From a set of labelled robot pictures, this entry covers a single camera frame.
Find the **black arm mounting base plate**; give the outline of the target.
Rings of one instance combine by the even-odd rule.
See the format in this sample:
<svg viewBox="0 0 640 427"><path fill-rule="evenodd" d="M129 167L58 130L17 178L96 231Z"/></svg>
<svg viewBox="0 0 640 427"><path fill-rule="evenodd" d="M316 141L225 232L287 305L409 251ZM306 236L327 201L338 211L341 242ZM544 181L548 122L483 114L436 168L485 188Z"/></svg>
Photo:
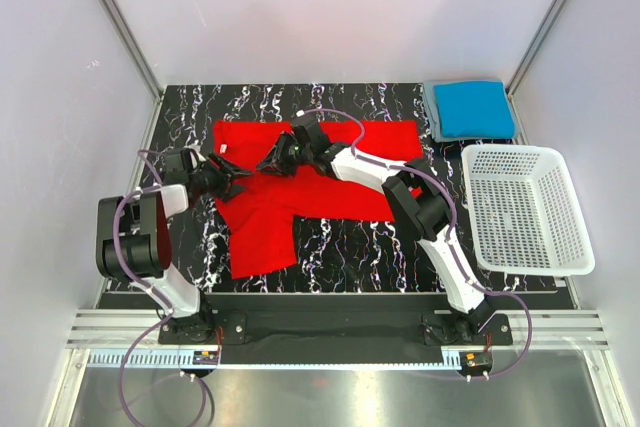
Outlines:
<svg viewBox="0 0 640 427"><path fill-rule="evenodd" d="M507 347L506 315L477 335L461 336L438 293L209 294L223 329L226 366L270 367L427 364L444 350Z"/></svg>

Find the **red t-shirt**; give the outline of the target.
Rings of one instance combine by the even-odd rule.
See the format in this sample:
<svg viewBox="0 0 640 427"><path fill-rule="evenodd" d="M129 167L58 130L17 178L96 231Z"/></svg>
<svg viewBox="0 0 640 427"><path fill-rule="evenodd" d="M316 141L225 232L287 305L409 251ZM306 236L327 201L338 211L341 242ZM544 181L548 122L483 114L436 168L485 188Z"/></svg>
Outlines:
<svg viewBox="0 0 640 427"><path fill-rule="evenodd" d="M363 121L366 129L359 147L379 157L408 161L423 155L415 121ZM348 145L360 133L354 122L321 122L332 141ZM289 122L220 120L214 124L215 150L242 168L256 168ZM297 263L294 216L360 221L392 221L383 194L325 177L302 166L294 177L256 172L241 179L246 190L217 208L230 229L232 279L268 274Z"/></svg>

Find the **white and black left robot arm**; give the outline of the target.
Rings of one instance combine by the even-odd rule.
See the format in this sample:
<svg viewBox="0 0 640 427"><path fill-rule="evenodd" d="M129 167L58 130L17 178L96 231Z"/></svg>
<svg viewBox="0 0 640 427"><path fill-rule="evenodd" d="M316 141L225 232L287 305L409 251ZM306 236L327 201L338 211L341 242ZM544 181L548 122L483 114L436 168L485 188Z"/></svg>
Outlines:
<svg viewBox="0 0 640 427"><path fill-rule="evenodd" d="M151 167L155 183L98 203L96 265L107 278L126 282L154 300L162 325L196 343L215 333L213 308L204 293L173 263L168 222L201 197L227 202L245 190L252 175L223 156L194 146L161 154L164 168Z"/></svg>

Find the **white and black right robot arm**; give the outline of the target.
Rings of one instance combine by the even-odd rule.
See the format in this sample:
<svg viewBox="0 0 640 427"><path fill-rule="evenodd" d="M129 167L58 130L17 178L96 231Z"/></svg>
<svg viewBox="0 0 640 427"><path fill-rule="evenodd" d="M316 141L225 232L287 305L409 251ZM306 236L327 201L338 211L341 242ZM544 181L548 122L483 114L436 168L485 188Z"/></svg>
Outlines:
<svg viewBox="0 0 640 427"><path fill-rule="evenodd" d="M271 175L294 176L301 165L320 174L355 183L383 194L399 230L424 250L442 281L452 308L457 337L476 343L490 330L495 314L484 287L474 275L460 246L457 210L446 189L422 168L422 160L392 161L358 148L366 130L351 144L333 142L310 112L282 132L257 170Z"/></svg>

